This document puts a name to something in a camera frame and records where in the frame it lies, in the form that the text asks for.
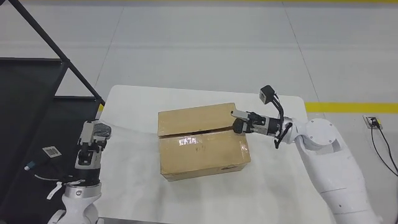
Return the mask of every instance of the floor outlet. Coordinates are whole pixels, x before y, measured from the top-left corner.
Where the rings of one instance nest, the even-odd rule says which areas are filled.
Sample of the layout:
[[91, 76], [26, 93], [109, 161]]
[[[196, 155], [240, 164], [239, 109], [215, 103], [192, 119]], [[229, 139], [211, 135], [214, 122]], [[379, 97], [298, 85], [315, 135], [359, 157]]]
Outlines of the floor outlet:
[[380, 121], [380, 119], [379, 119], [378, 117], [376, 117], [376, 116], [364, 115], [364, 116], [363, 116], [363, 119], [365, 120], [365, 123], [366, 123], [366, 126], [368, 127], [368, 129], [371, 129], [371, 126], [372, 126], [372, 119], [373, 119], [373, 118], [376, 118], [376, 119], [377, 119], [377, 121], [379, 122], [379, 125], [380, 125], [380, 129], [383, 129], [383, 127], [382, 127], [382, 125], [381, 125], [381, 121]]

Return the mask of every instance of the cardboard box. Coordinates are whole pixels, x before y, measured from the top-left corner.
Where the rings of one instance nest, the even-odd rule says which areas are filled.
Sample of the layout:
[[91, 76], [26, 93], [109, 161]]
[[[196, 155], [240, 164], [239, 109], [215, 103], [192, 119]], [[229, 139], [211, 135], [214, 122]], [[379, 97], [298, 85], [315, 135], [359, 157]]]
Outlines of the cardboard box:
[[160, 173], [175, 181], [243, 169], [248, 142], [233, 132], [232, 110], [234, 103], [160, 112]]

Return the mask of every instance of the white table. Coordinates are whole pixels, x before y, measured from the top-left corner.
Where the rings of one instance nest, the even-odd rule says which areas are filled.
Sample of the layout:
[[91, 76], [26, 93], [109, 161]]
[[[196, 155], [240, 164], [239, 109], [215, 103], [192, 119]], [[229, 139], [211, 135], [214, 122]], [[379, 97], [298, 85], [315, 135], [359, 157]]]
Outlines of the white table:
[[[304, 102], [279, 96], [285, 115], [307, 121]], [[176, 224], [333, 223], [294, 145], [247, 135], [251, 163], [240, 172], [167, 182], [160, 174], [159, 111], [235, 102], [277, 116], [257, 94], [114, 86], [100, 120], [113, 128], [102, 157], [102, 217]]]

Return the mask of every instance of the gray floor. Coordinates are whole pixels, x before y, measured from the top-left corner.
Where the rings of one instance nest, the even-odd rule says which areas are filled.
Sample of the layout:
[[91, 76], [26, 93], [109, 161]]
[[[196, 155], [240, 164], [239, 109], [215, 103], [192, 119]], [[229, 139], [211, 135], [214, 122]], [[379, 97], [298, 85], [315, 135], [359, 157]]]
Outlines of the gray floor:
[[[271, 84], [305, 101], [396, 102], [396, 4], [221, 1], [23, 1], [106, 99], [116, 84], [257, 93]], [[5, 3], [0, 56], [55, 54]], [[68, 73], [59, 95], [90, 95]], [[394, 157], [395, 114], [378, 114]], [[393, 223], [397, 178], [381, 163], [362, 114], [310, 113], [341, 131], [371, 204]], [[386, 157], [377, 133], [375, 141]]]

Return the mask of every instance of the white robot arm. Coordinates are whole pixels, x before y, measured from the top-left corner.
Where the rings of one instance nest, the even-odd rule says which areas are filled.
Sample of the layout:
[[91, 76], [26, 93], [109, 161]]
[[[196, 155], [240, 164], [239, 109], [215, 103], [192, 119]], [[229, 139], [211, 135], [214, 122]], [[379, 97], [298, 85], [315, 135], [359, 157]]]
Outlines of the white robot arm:
[[301, 123], [283, 116], [283, 109], [270, 86], [261, 89], [260, 99], [272, 102], [280, 118], [233, 111], [236, 133], [260, 133], [281, 142], [295, 143], [312, 184], [329, 206], [337, 224], [379, 224], [370, 206], [361, 169], [338, 130], [326, 119]]

